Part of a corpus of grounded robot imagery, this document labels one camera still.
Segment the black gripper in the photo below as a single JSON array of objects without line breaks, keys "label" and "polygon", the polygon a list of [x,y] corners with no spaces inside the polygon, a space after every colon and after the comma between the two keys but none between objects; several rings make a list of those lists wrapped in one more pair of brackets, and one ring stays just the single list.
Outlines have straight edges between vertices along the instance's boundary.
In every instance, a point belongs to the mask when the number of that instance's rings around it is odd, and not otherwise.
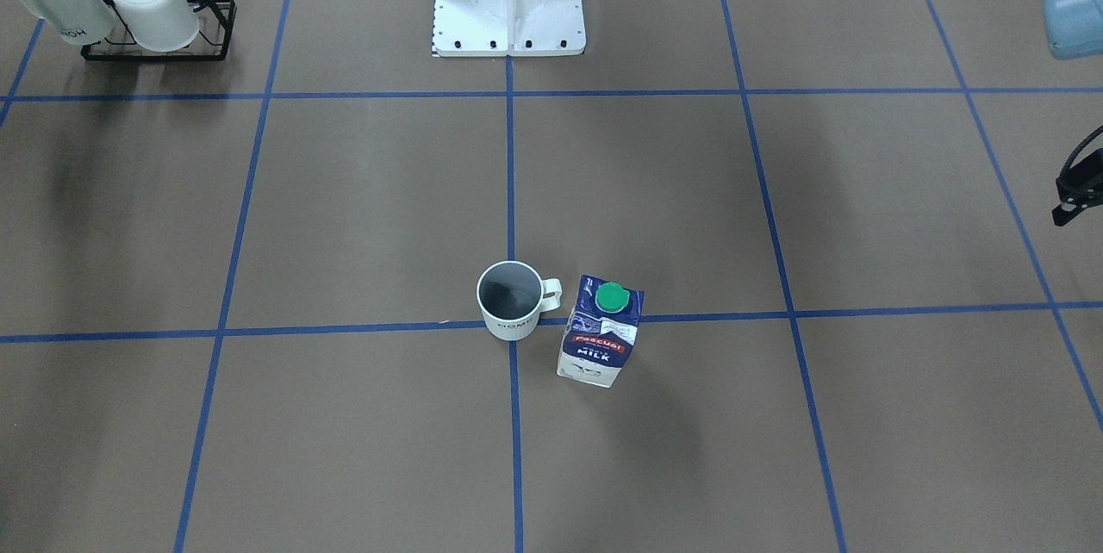
[{"label": "black gripper", "polygon": [[1102,203],[1102,159],[1083,159],[1063,167],[1054,184],[1058,204],[1051,219],[1056,227],[1064,227],[1088,208]]}]

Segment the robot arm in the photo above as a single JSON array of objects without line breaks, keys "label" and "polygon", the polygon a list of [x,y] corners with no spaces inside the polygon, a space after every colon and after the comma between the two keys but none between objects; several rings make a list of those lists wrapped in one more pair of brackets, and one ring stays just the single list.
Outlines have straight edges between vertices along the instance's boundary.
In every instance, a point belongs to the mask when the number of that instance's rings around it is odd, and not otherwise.
[{"label": "robot arm", "polygon": [[[1045,34],[1052,59],[1070,61],[1102,53],[1102,0],[1043,0]],[[1067,157],[1054,179],[1059,203],[1051,211],[1056,227],[1067,226],[1102,202],[1102,128],[1086,135]]]}]

